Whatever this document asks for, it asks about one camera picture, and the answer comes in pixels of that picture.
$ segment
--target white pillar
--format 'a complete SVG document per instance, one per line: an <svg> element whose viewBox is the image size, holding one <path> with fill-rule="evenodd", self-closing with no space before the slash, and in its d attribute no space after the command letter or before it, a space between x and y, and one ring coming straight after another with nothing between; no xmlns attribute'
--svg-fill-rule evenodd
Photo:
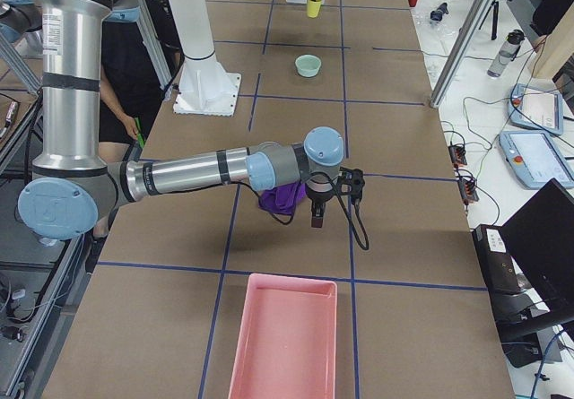
<svg viewBox="0 0 574 399"><path fill-rule="evenodd" d="M228 74L217 61L205 0L170 0L179 40L185 54L178 113L233 115L240 74Z"/></svg>

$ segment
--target blue tape line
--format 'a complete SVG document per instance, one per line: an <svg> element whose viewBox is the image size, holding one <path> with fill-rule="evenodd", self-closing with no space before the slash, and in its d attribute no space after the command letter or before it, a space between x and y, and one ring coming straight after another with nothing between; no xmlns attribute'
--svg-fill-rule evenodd
<svg viewBox="0 0 574 399"><path fill-rule="evenodd" d="M235 271L235 270L226 270L225 274L227 275L242 275L242 276L249 276L254 272L250 271ZM333 281L333 282L351 282L349 278L337 278L335 276L317 276L317 275L299 275L294 273L273 273L273 272L261 272L257 271L257 273L264 273L267 275L281 275L286 276L288 278L305 278L308 280L321 280L321 281Z"/></svg>
<svg viewBox="0 0 574 399"><path fill-rule="evenodd" d="M236 212L237 207L234 205L233 212ZM98 265L104 266L117 266L117 267L135 267L141 269L158 269L166 271L189 271L198 273L219 273L219 274L232 274L232 275L250 275L250 271L238 271L227 269L210 269L203 267L190 267L190 266L175 266L175 265L151 265L142 263L127 263L127 262L98 262ZM397 287L414 287L417 289L443 289L443 290L462 290L462 291L487 291L485 287L473 287L466 285L448 285L448 284L429 284L425 282L397 282L397 281L381 281L381 280L368 280L361 278L338 278L334 276L320 276L320 275L299 275L293 273L269 273L271 275L281 275L299 278L309 278L316 280L335 281L335 282L356 282L360 284L371 285L390 285Z"/></svg>
<svg viewBox="0 0 574 399"><path fill-rule="evenodd" d="M386 173L365 173L365 177L381 177L392 179L415 179L420 181L457 182L456 178L412 177L410 175L388 175Z"/></svg>
<svg viewBox="0 0 574 399"><path fill-rule="evenodd" d="M205 0L207 3L231 3L231 4L272 4L269 2L242 2L240 0ZM303 7L306 6L305 4L301 3L276 3L273 1L273 5L275 6L299 6ZM321 7L342 7L339 4L322 4ZM381 11L410 11L409 8L404 7L384 7L384 6L352 6L347 5L343 6L343 9L379 9Z"/></svg>
<svg viewBox="0 0 574 399"><path fill-rule="evenodd" d="M10 91L10 92L28 92L25 88L3 88L2 91Z"/></svg>
<svg viewBox="0 0 574 399"><path fill-rule="evenodd" d="M253 95L253 105L251 105L251 117L249 118L248 131L251 131L253 125L253 118L255 116L255 105L257 104L257 94L259 93L259 83L261 82L261 74L257 74L257 84L255 86L255 94Z"/></svg>
<svg viewBox="0 0 574 399"><path fill-rule="evenodd" d="M488 291L486 287L471 287L468 285L428 284L424 282L378 281L378 280L362 280L362 279L355 279L354 281L358 284L391 285L394 287L412 287L415 289Z"/></svg>
<svg viewBox="0 0 574 399"><path fill-rule="evenodd" d="M163 271L189 271L199 273L221 273L220 269L210 269L208 267L176 266L176 265L153 265L147 263L129 263L129 262L106 262L99 261L101 266L118 266L118 267L136 267L140 269L158 269Z"/></svg>
<svg viewBox="0 0 574 399"><path fill-rule="evenodd" d="M237 214L237 206L239 204L239 194L241 187L238 186L235 192L235 201L233 202L233 211L231 212L230 229L227 235L227 242L225 244L225 255L223 256L222 272L219 277L219 284L217 286L217 297L215 298L215 306L213 308L212 325L209 330L209 339L207 341L207 349L205 350L204 370L201 375L201 383L199 384L199 393L197 399L204 397L205 380L207 378L207 369L209 367L209 358L211 356L213 336L215 334L215 324L217 322L217 315L219 312L219 304L222 299L223 280L225 279L225 268L227 266L227 259L230 254L231 236L233 235L233 226L235 225L235 216Z"/></svg>
<svg viewBox="0 0 574 399"><path fill-rule="evenodd" d="M347 196L347 210L352 211L351 198ZM355 254L351 225L349 234L349 263L351 270L351 314L352 314L352 353L355 375L355 399L361 399L361 379L359 371L359 328L357 325L357 290L355 287Z"/></svg>
<svg viewBox="0 0 574 399"><path fill-rule="evenodd" d="M383 101L383 100L347 100L349 103L369 103L375 105L403 105L403 106L424 106L420 101Z"/></svg>
<svg viewBox="0 0 574 399"><path fill-rule="evenodd" d="M375 51L394 51L394 52L422 52L420 49L403 49L403 48L377 48L373 47Z"/></svg>
<svg viewBox="0 0 574 399"><path fill-rule="evenodd" d="M248 40L214 40L213 43L231 43L236 45L267 45L268 47L292 47L292 48L331 48L331 49L351 49L351 47L338 47L335 45L306 45L304 43L275 43L275 42L253 42Z"/></svg>
<svg viewBox="0 0 574 399"><path fill-rule="evenodd" d="M265 51L267 50L267 40L269 39L269 30L271 29L271 19L273 18L273 6L275 0L271 0L271 8L269 9L269 19L267 20L267 30L265 31L265 40L263 45L263 51L261 51L262 55L265 55Z"/></svg>
<svg viewBox="0 0 574 399"><path fill-rule="evenodd" d="M344 111L344 153L349 158L349 131L347 119L347 84L346 72L344 68L344 30L343 30L343 0L339 0L339 13L341 14L341 66L343 68L343 111Z"/></svg>
<svg viewBox="0 0 574 399"><path fill-rule="evenodd" d="M10 73L10 70L6 70L4 74L0 77L0 82L4 80L4 78Z"/></svg>
<svg viewBox="0 0 574 399"><path fill-rule="evenodd" d="M205 0L207 3L271 4L271 2L242 2L241 0Z"/></svg>
<svg viewBox="0 0 574 399"><path fill-rule="evenodd" d="M331 102L337 102L337 103L343 102L342 100L337 100L337 99L316 99L313 97L288 97L288 96L273 96L273 95L264 95L264 94L260 94L258 97L261 99L331 101Z"/></svg>
<svg viewBox="0 0 574 399"><path fill-rule="evenodd" d="M385 7L385 6L343 6L346 9L379 9L381 11L410 11L408 7Z"/></svg>

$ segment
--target white table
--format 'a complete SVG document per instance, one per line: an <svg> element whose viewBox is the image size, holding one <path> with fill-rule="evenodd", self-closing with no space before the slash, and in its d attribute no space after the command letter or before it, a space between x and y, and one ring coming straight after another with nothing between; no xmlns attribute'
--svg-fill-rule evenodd
<svg viewBox="0 0 574 399"><path fill-rule="evenodd" d="M449 14L444 15L441 23L431 25L429 18L431 11L444 2L448 3ZM422 51L425 53L425 64L433 87L447 61L442 56L449 54L453 47L458 30L462 27L472 2L473 0L419 0L417 6L412 9L417 35ZM492 14L490 13L483 28L474 34L470 48L465 54L467 58L463 60L455 80L448 89L447 96L439 107L439 113L440 119L444 121L443 128L445 130L459 132L467 143L473 143L466 146L468 161L466 169L475 176L478 175L478 186L498 203L500 216L496 223L501 225L535 193L534 190L524 188L517 181L504 160L504 155L496 141L498 134L503 129L520 130L520 128L510 123L505 125L508 118L508 103L505 100L492 105L485 105L470 99L465 101L470 128L488 141L493 142L494 145L484 158L481 169L481 160L485 150L478 143L483 145L487 145L487 143L468 130L463 112L463 99L474 97L488 102L502 100L509 96L516 82L529 83L544 90L550 90L555 85L550 80L531 79L531 73L525 63L533 60L535 55L528 52L532 48L527 40L519 52L519 58L507 66L501 77L493 79L486 74L491 61L475 59L471 56L493 59L498 54L507 34L520 28L507 3L500 1L498 38L491 40L491 18ZM571 116L570 109L566 104L564 104L564 112L565 115ZM565 121L564 126L563 138L574 144L574 123ZM445 133L447 143L450 142L451 136L453 143L462 142L457 134ZM574 150L565 143L557 139L554 141L565 156L574 155ZM479 197L478 203L469 206L467 218L471 229L479 224L492 224L497 218L498 210L494 202L482 192L479 192ZM534 295L532 299L533 301L539 300ZM550 380L539 381L535 397L550 398L550 394L558 393L574 397L574 359L566 351L562 352L562 357L564 363L544 366L543 373L550 377ZM527 365L521 369L515 369L510 364L508 366L517 397L529 397L535 380L534 373L538 370L538 363Z"/></svg>

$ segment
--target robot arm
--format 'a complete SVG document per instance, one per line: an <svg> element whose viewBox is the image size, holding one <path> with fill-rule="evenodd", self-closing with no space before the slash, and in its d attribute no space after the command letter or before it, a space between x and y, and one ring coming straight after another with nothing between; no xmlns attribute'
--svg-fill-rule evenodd
<svg viewBox="0 0 574 399"><path fill-rule="evenodd" d="M42 236L71 239L99 218L147 195L169 194L249 179L255 190L306 183L314 227L334 194L360 199L364 181L340 164L342 137L333 129L311 131L303 144L217 151L184 160L107 165L98 156L101 23L137 17L137 0L39 0L44 30L44 145L32 164L33 181L18 208ZM354 194L341 191L342 185Z"/></svg>
<svg viewBox="0 0 574 399"><path fill-rule="evenodd" d="M108 165L104 176L36 178L22 191L18 209L38 234L70 239L90 230L111 209L148 195L246 179L256 191L303 181L313 202L311 225L321 227L325 203L341 191L337 183L343 156L343 138L332 128L318 127L304 143L288 146L263 143L181 160L115 163Z"/></svg>

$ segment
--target green pen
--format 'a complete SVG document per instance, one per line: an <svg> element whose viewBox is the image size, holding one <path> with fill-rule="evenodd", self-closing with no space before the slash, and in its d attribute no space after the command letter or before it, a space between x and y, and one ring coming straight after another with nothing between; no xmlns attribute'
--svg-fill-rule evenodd
<svg viewBox="0 0 574 399"><path fill-rule="evenodd" d="M140 148L144 148L145 146L145 139L142 136L142 126L140 125L140 118L136 117L134 118L135 120L135 126L137 127L137 142L139 142L140 144Z"/></svg>

